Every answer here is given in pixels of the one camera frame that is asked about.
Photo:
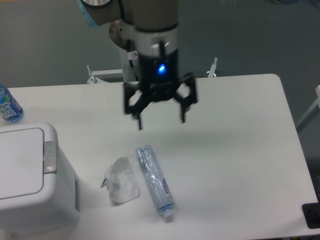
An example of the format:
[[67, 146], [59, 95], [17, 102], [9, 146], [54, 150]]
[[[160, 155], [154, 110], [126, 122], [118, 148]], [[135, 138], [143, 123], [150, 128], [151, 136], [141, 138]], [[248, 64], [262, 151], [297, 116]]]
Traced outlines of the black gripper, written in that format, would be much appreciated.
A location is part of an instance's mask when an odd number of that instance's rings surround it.
[[[166, 56], [150, 56], [139, 53], [139, 83], [123, 83], [123, 107], [126, 115], [132, 115], [137, 121], [138, 129], [142, 130], [141, 114], [151, 102], [168, 101], [174, 98], [180, 103], [180, 119], [186, 122], [186, 112], [192, 104], [198, 102], [197, 82], [193, 73], [185, 74], [180, 80], [178, 75], [178, 50]], [[187, 96], [178, 93], [178, 88], [185, 85], [189, 89]], [[131, 98], [141, 92], [135, 103]]]

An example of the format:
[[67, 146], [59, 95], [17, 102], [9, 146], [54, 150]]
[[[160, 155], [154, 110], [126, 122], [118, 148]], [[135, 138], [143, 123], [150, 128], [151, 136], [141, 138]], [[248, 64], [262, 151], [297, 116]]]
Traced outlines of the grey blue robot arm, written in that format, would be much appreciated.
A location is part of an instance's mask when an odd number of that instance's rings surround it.
[[91, 26], [118, 24], [113, 34], [128, 53], [137, 54], [137, 65], [129, 65], [137, 83], [123, 83], [124, 113], [139, 121], [150, 103], [175, 99], [185, 122], [198, 97], [195, 76], [179, 77], [178, 1], [80, 0], [78, 5]]

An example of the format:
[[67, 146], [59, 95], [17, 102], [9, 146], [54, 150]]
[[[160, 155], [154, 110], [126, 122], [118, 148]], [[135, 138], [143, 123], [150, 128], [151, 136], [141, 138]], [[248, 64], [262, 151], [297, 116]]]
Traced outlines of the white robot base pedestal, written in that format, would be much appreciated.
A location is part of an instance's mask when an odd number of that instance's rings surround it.
[[164, 57], [179, 48], [177, 24], [138, 29], [123, 19], [117, 19], [110, 23], [108, 33], [118, 50], [121, 68], [92, 70], [88, 67], [88, 82], [91, 84], [113, 82], [116, 78], [123, 82], [138, 82], [141, 77], [139, 53]]

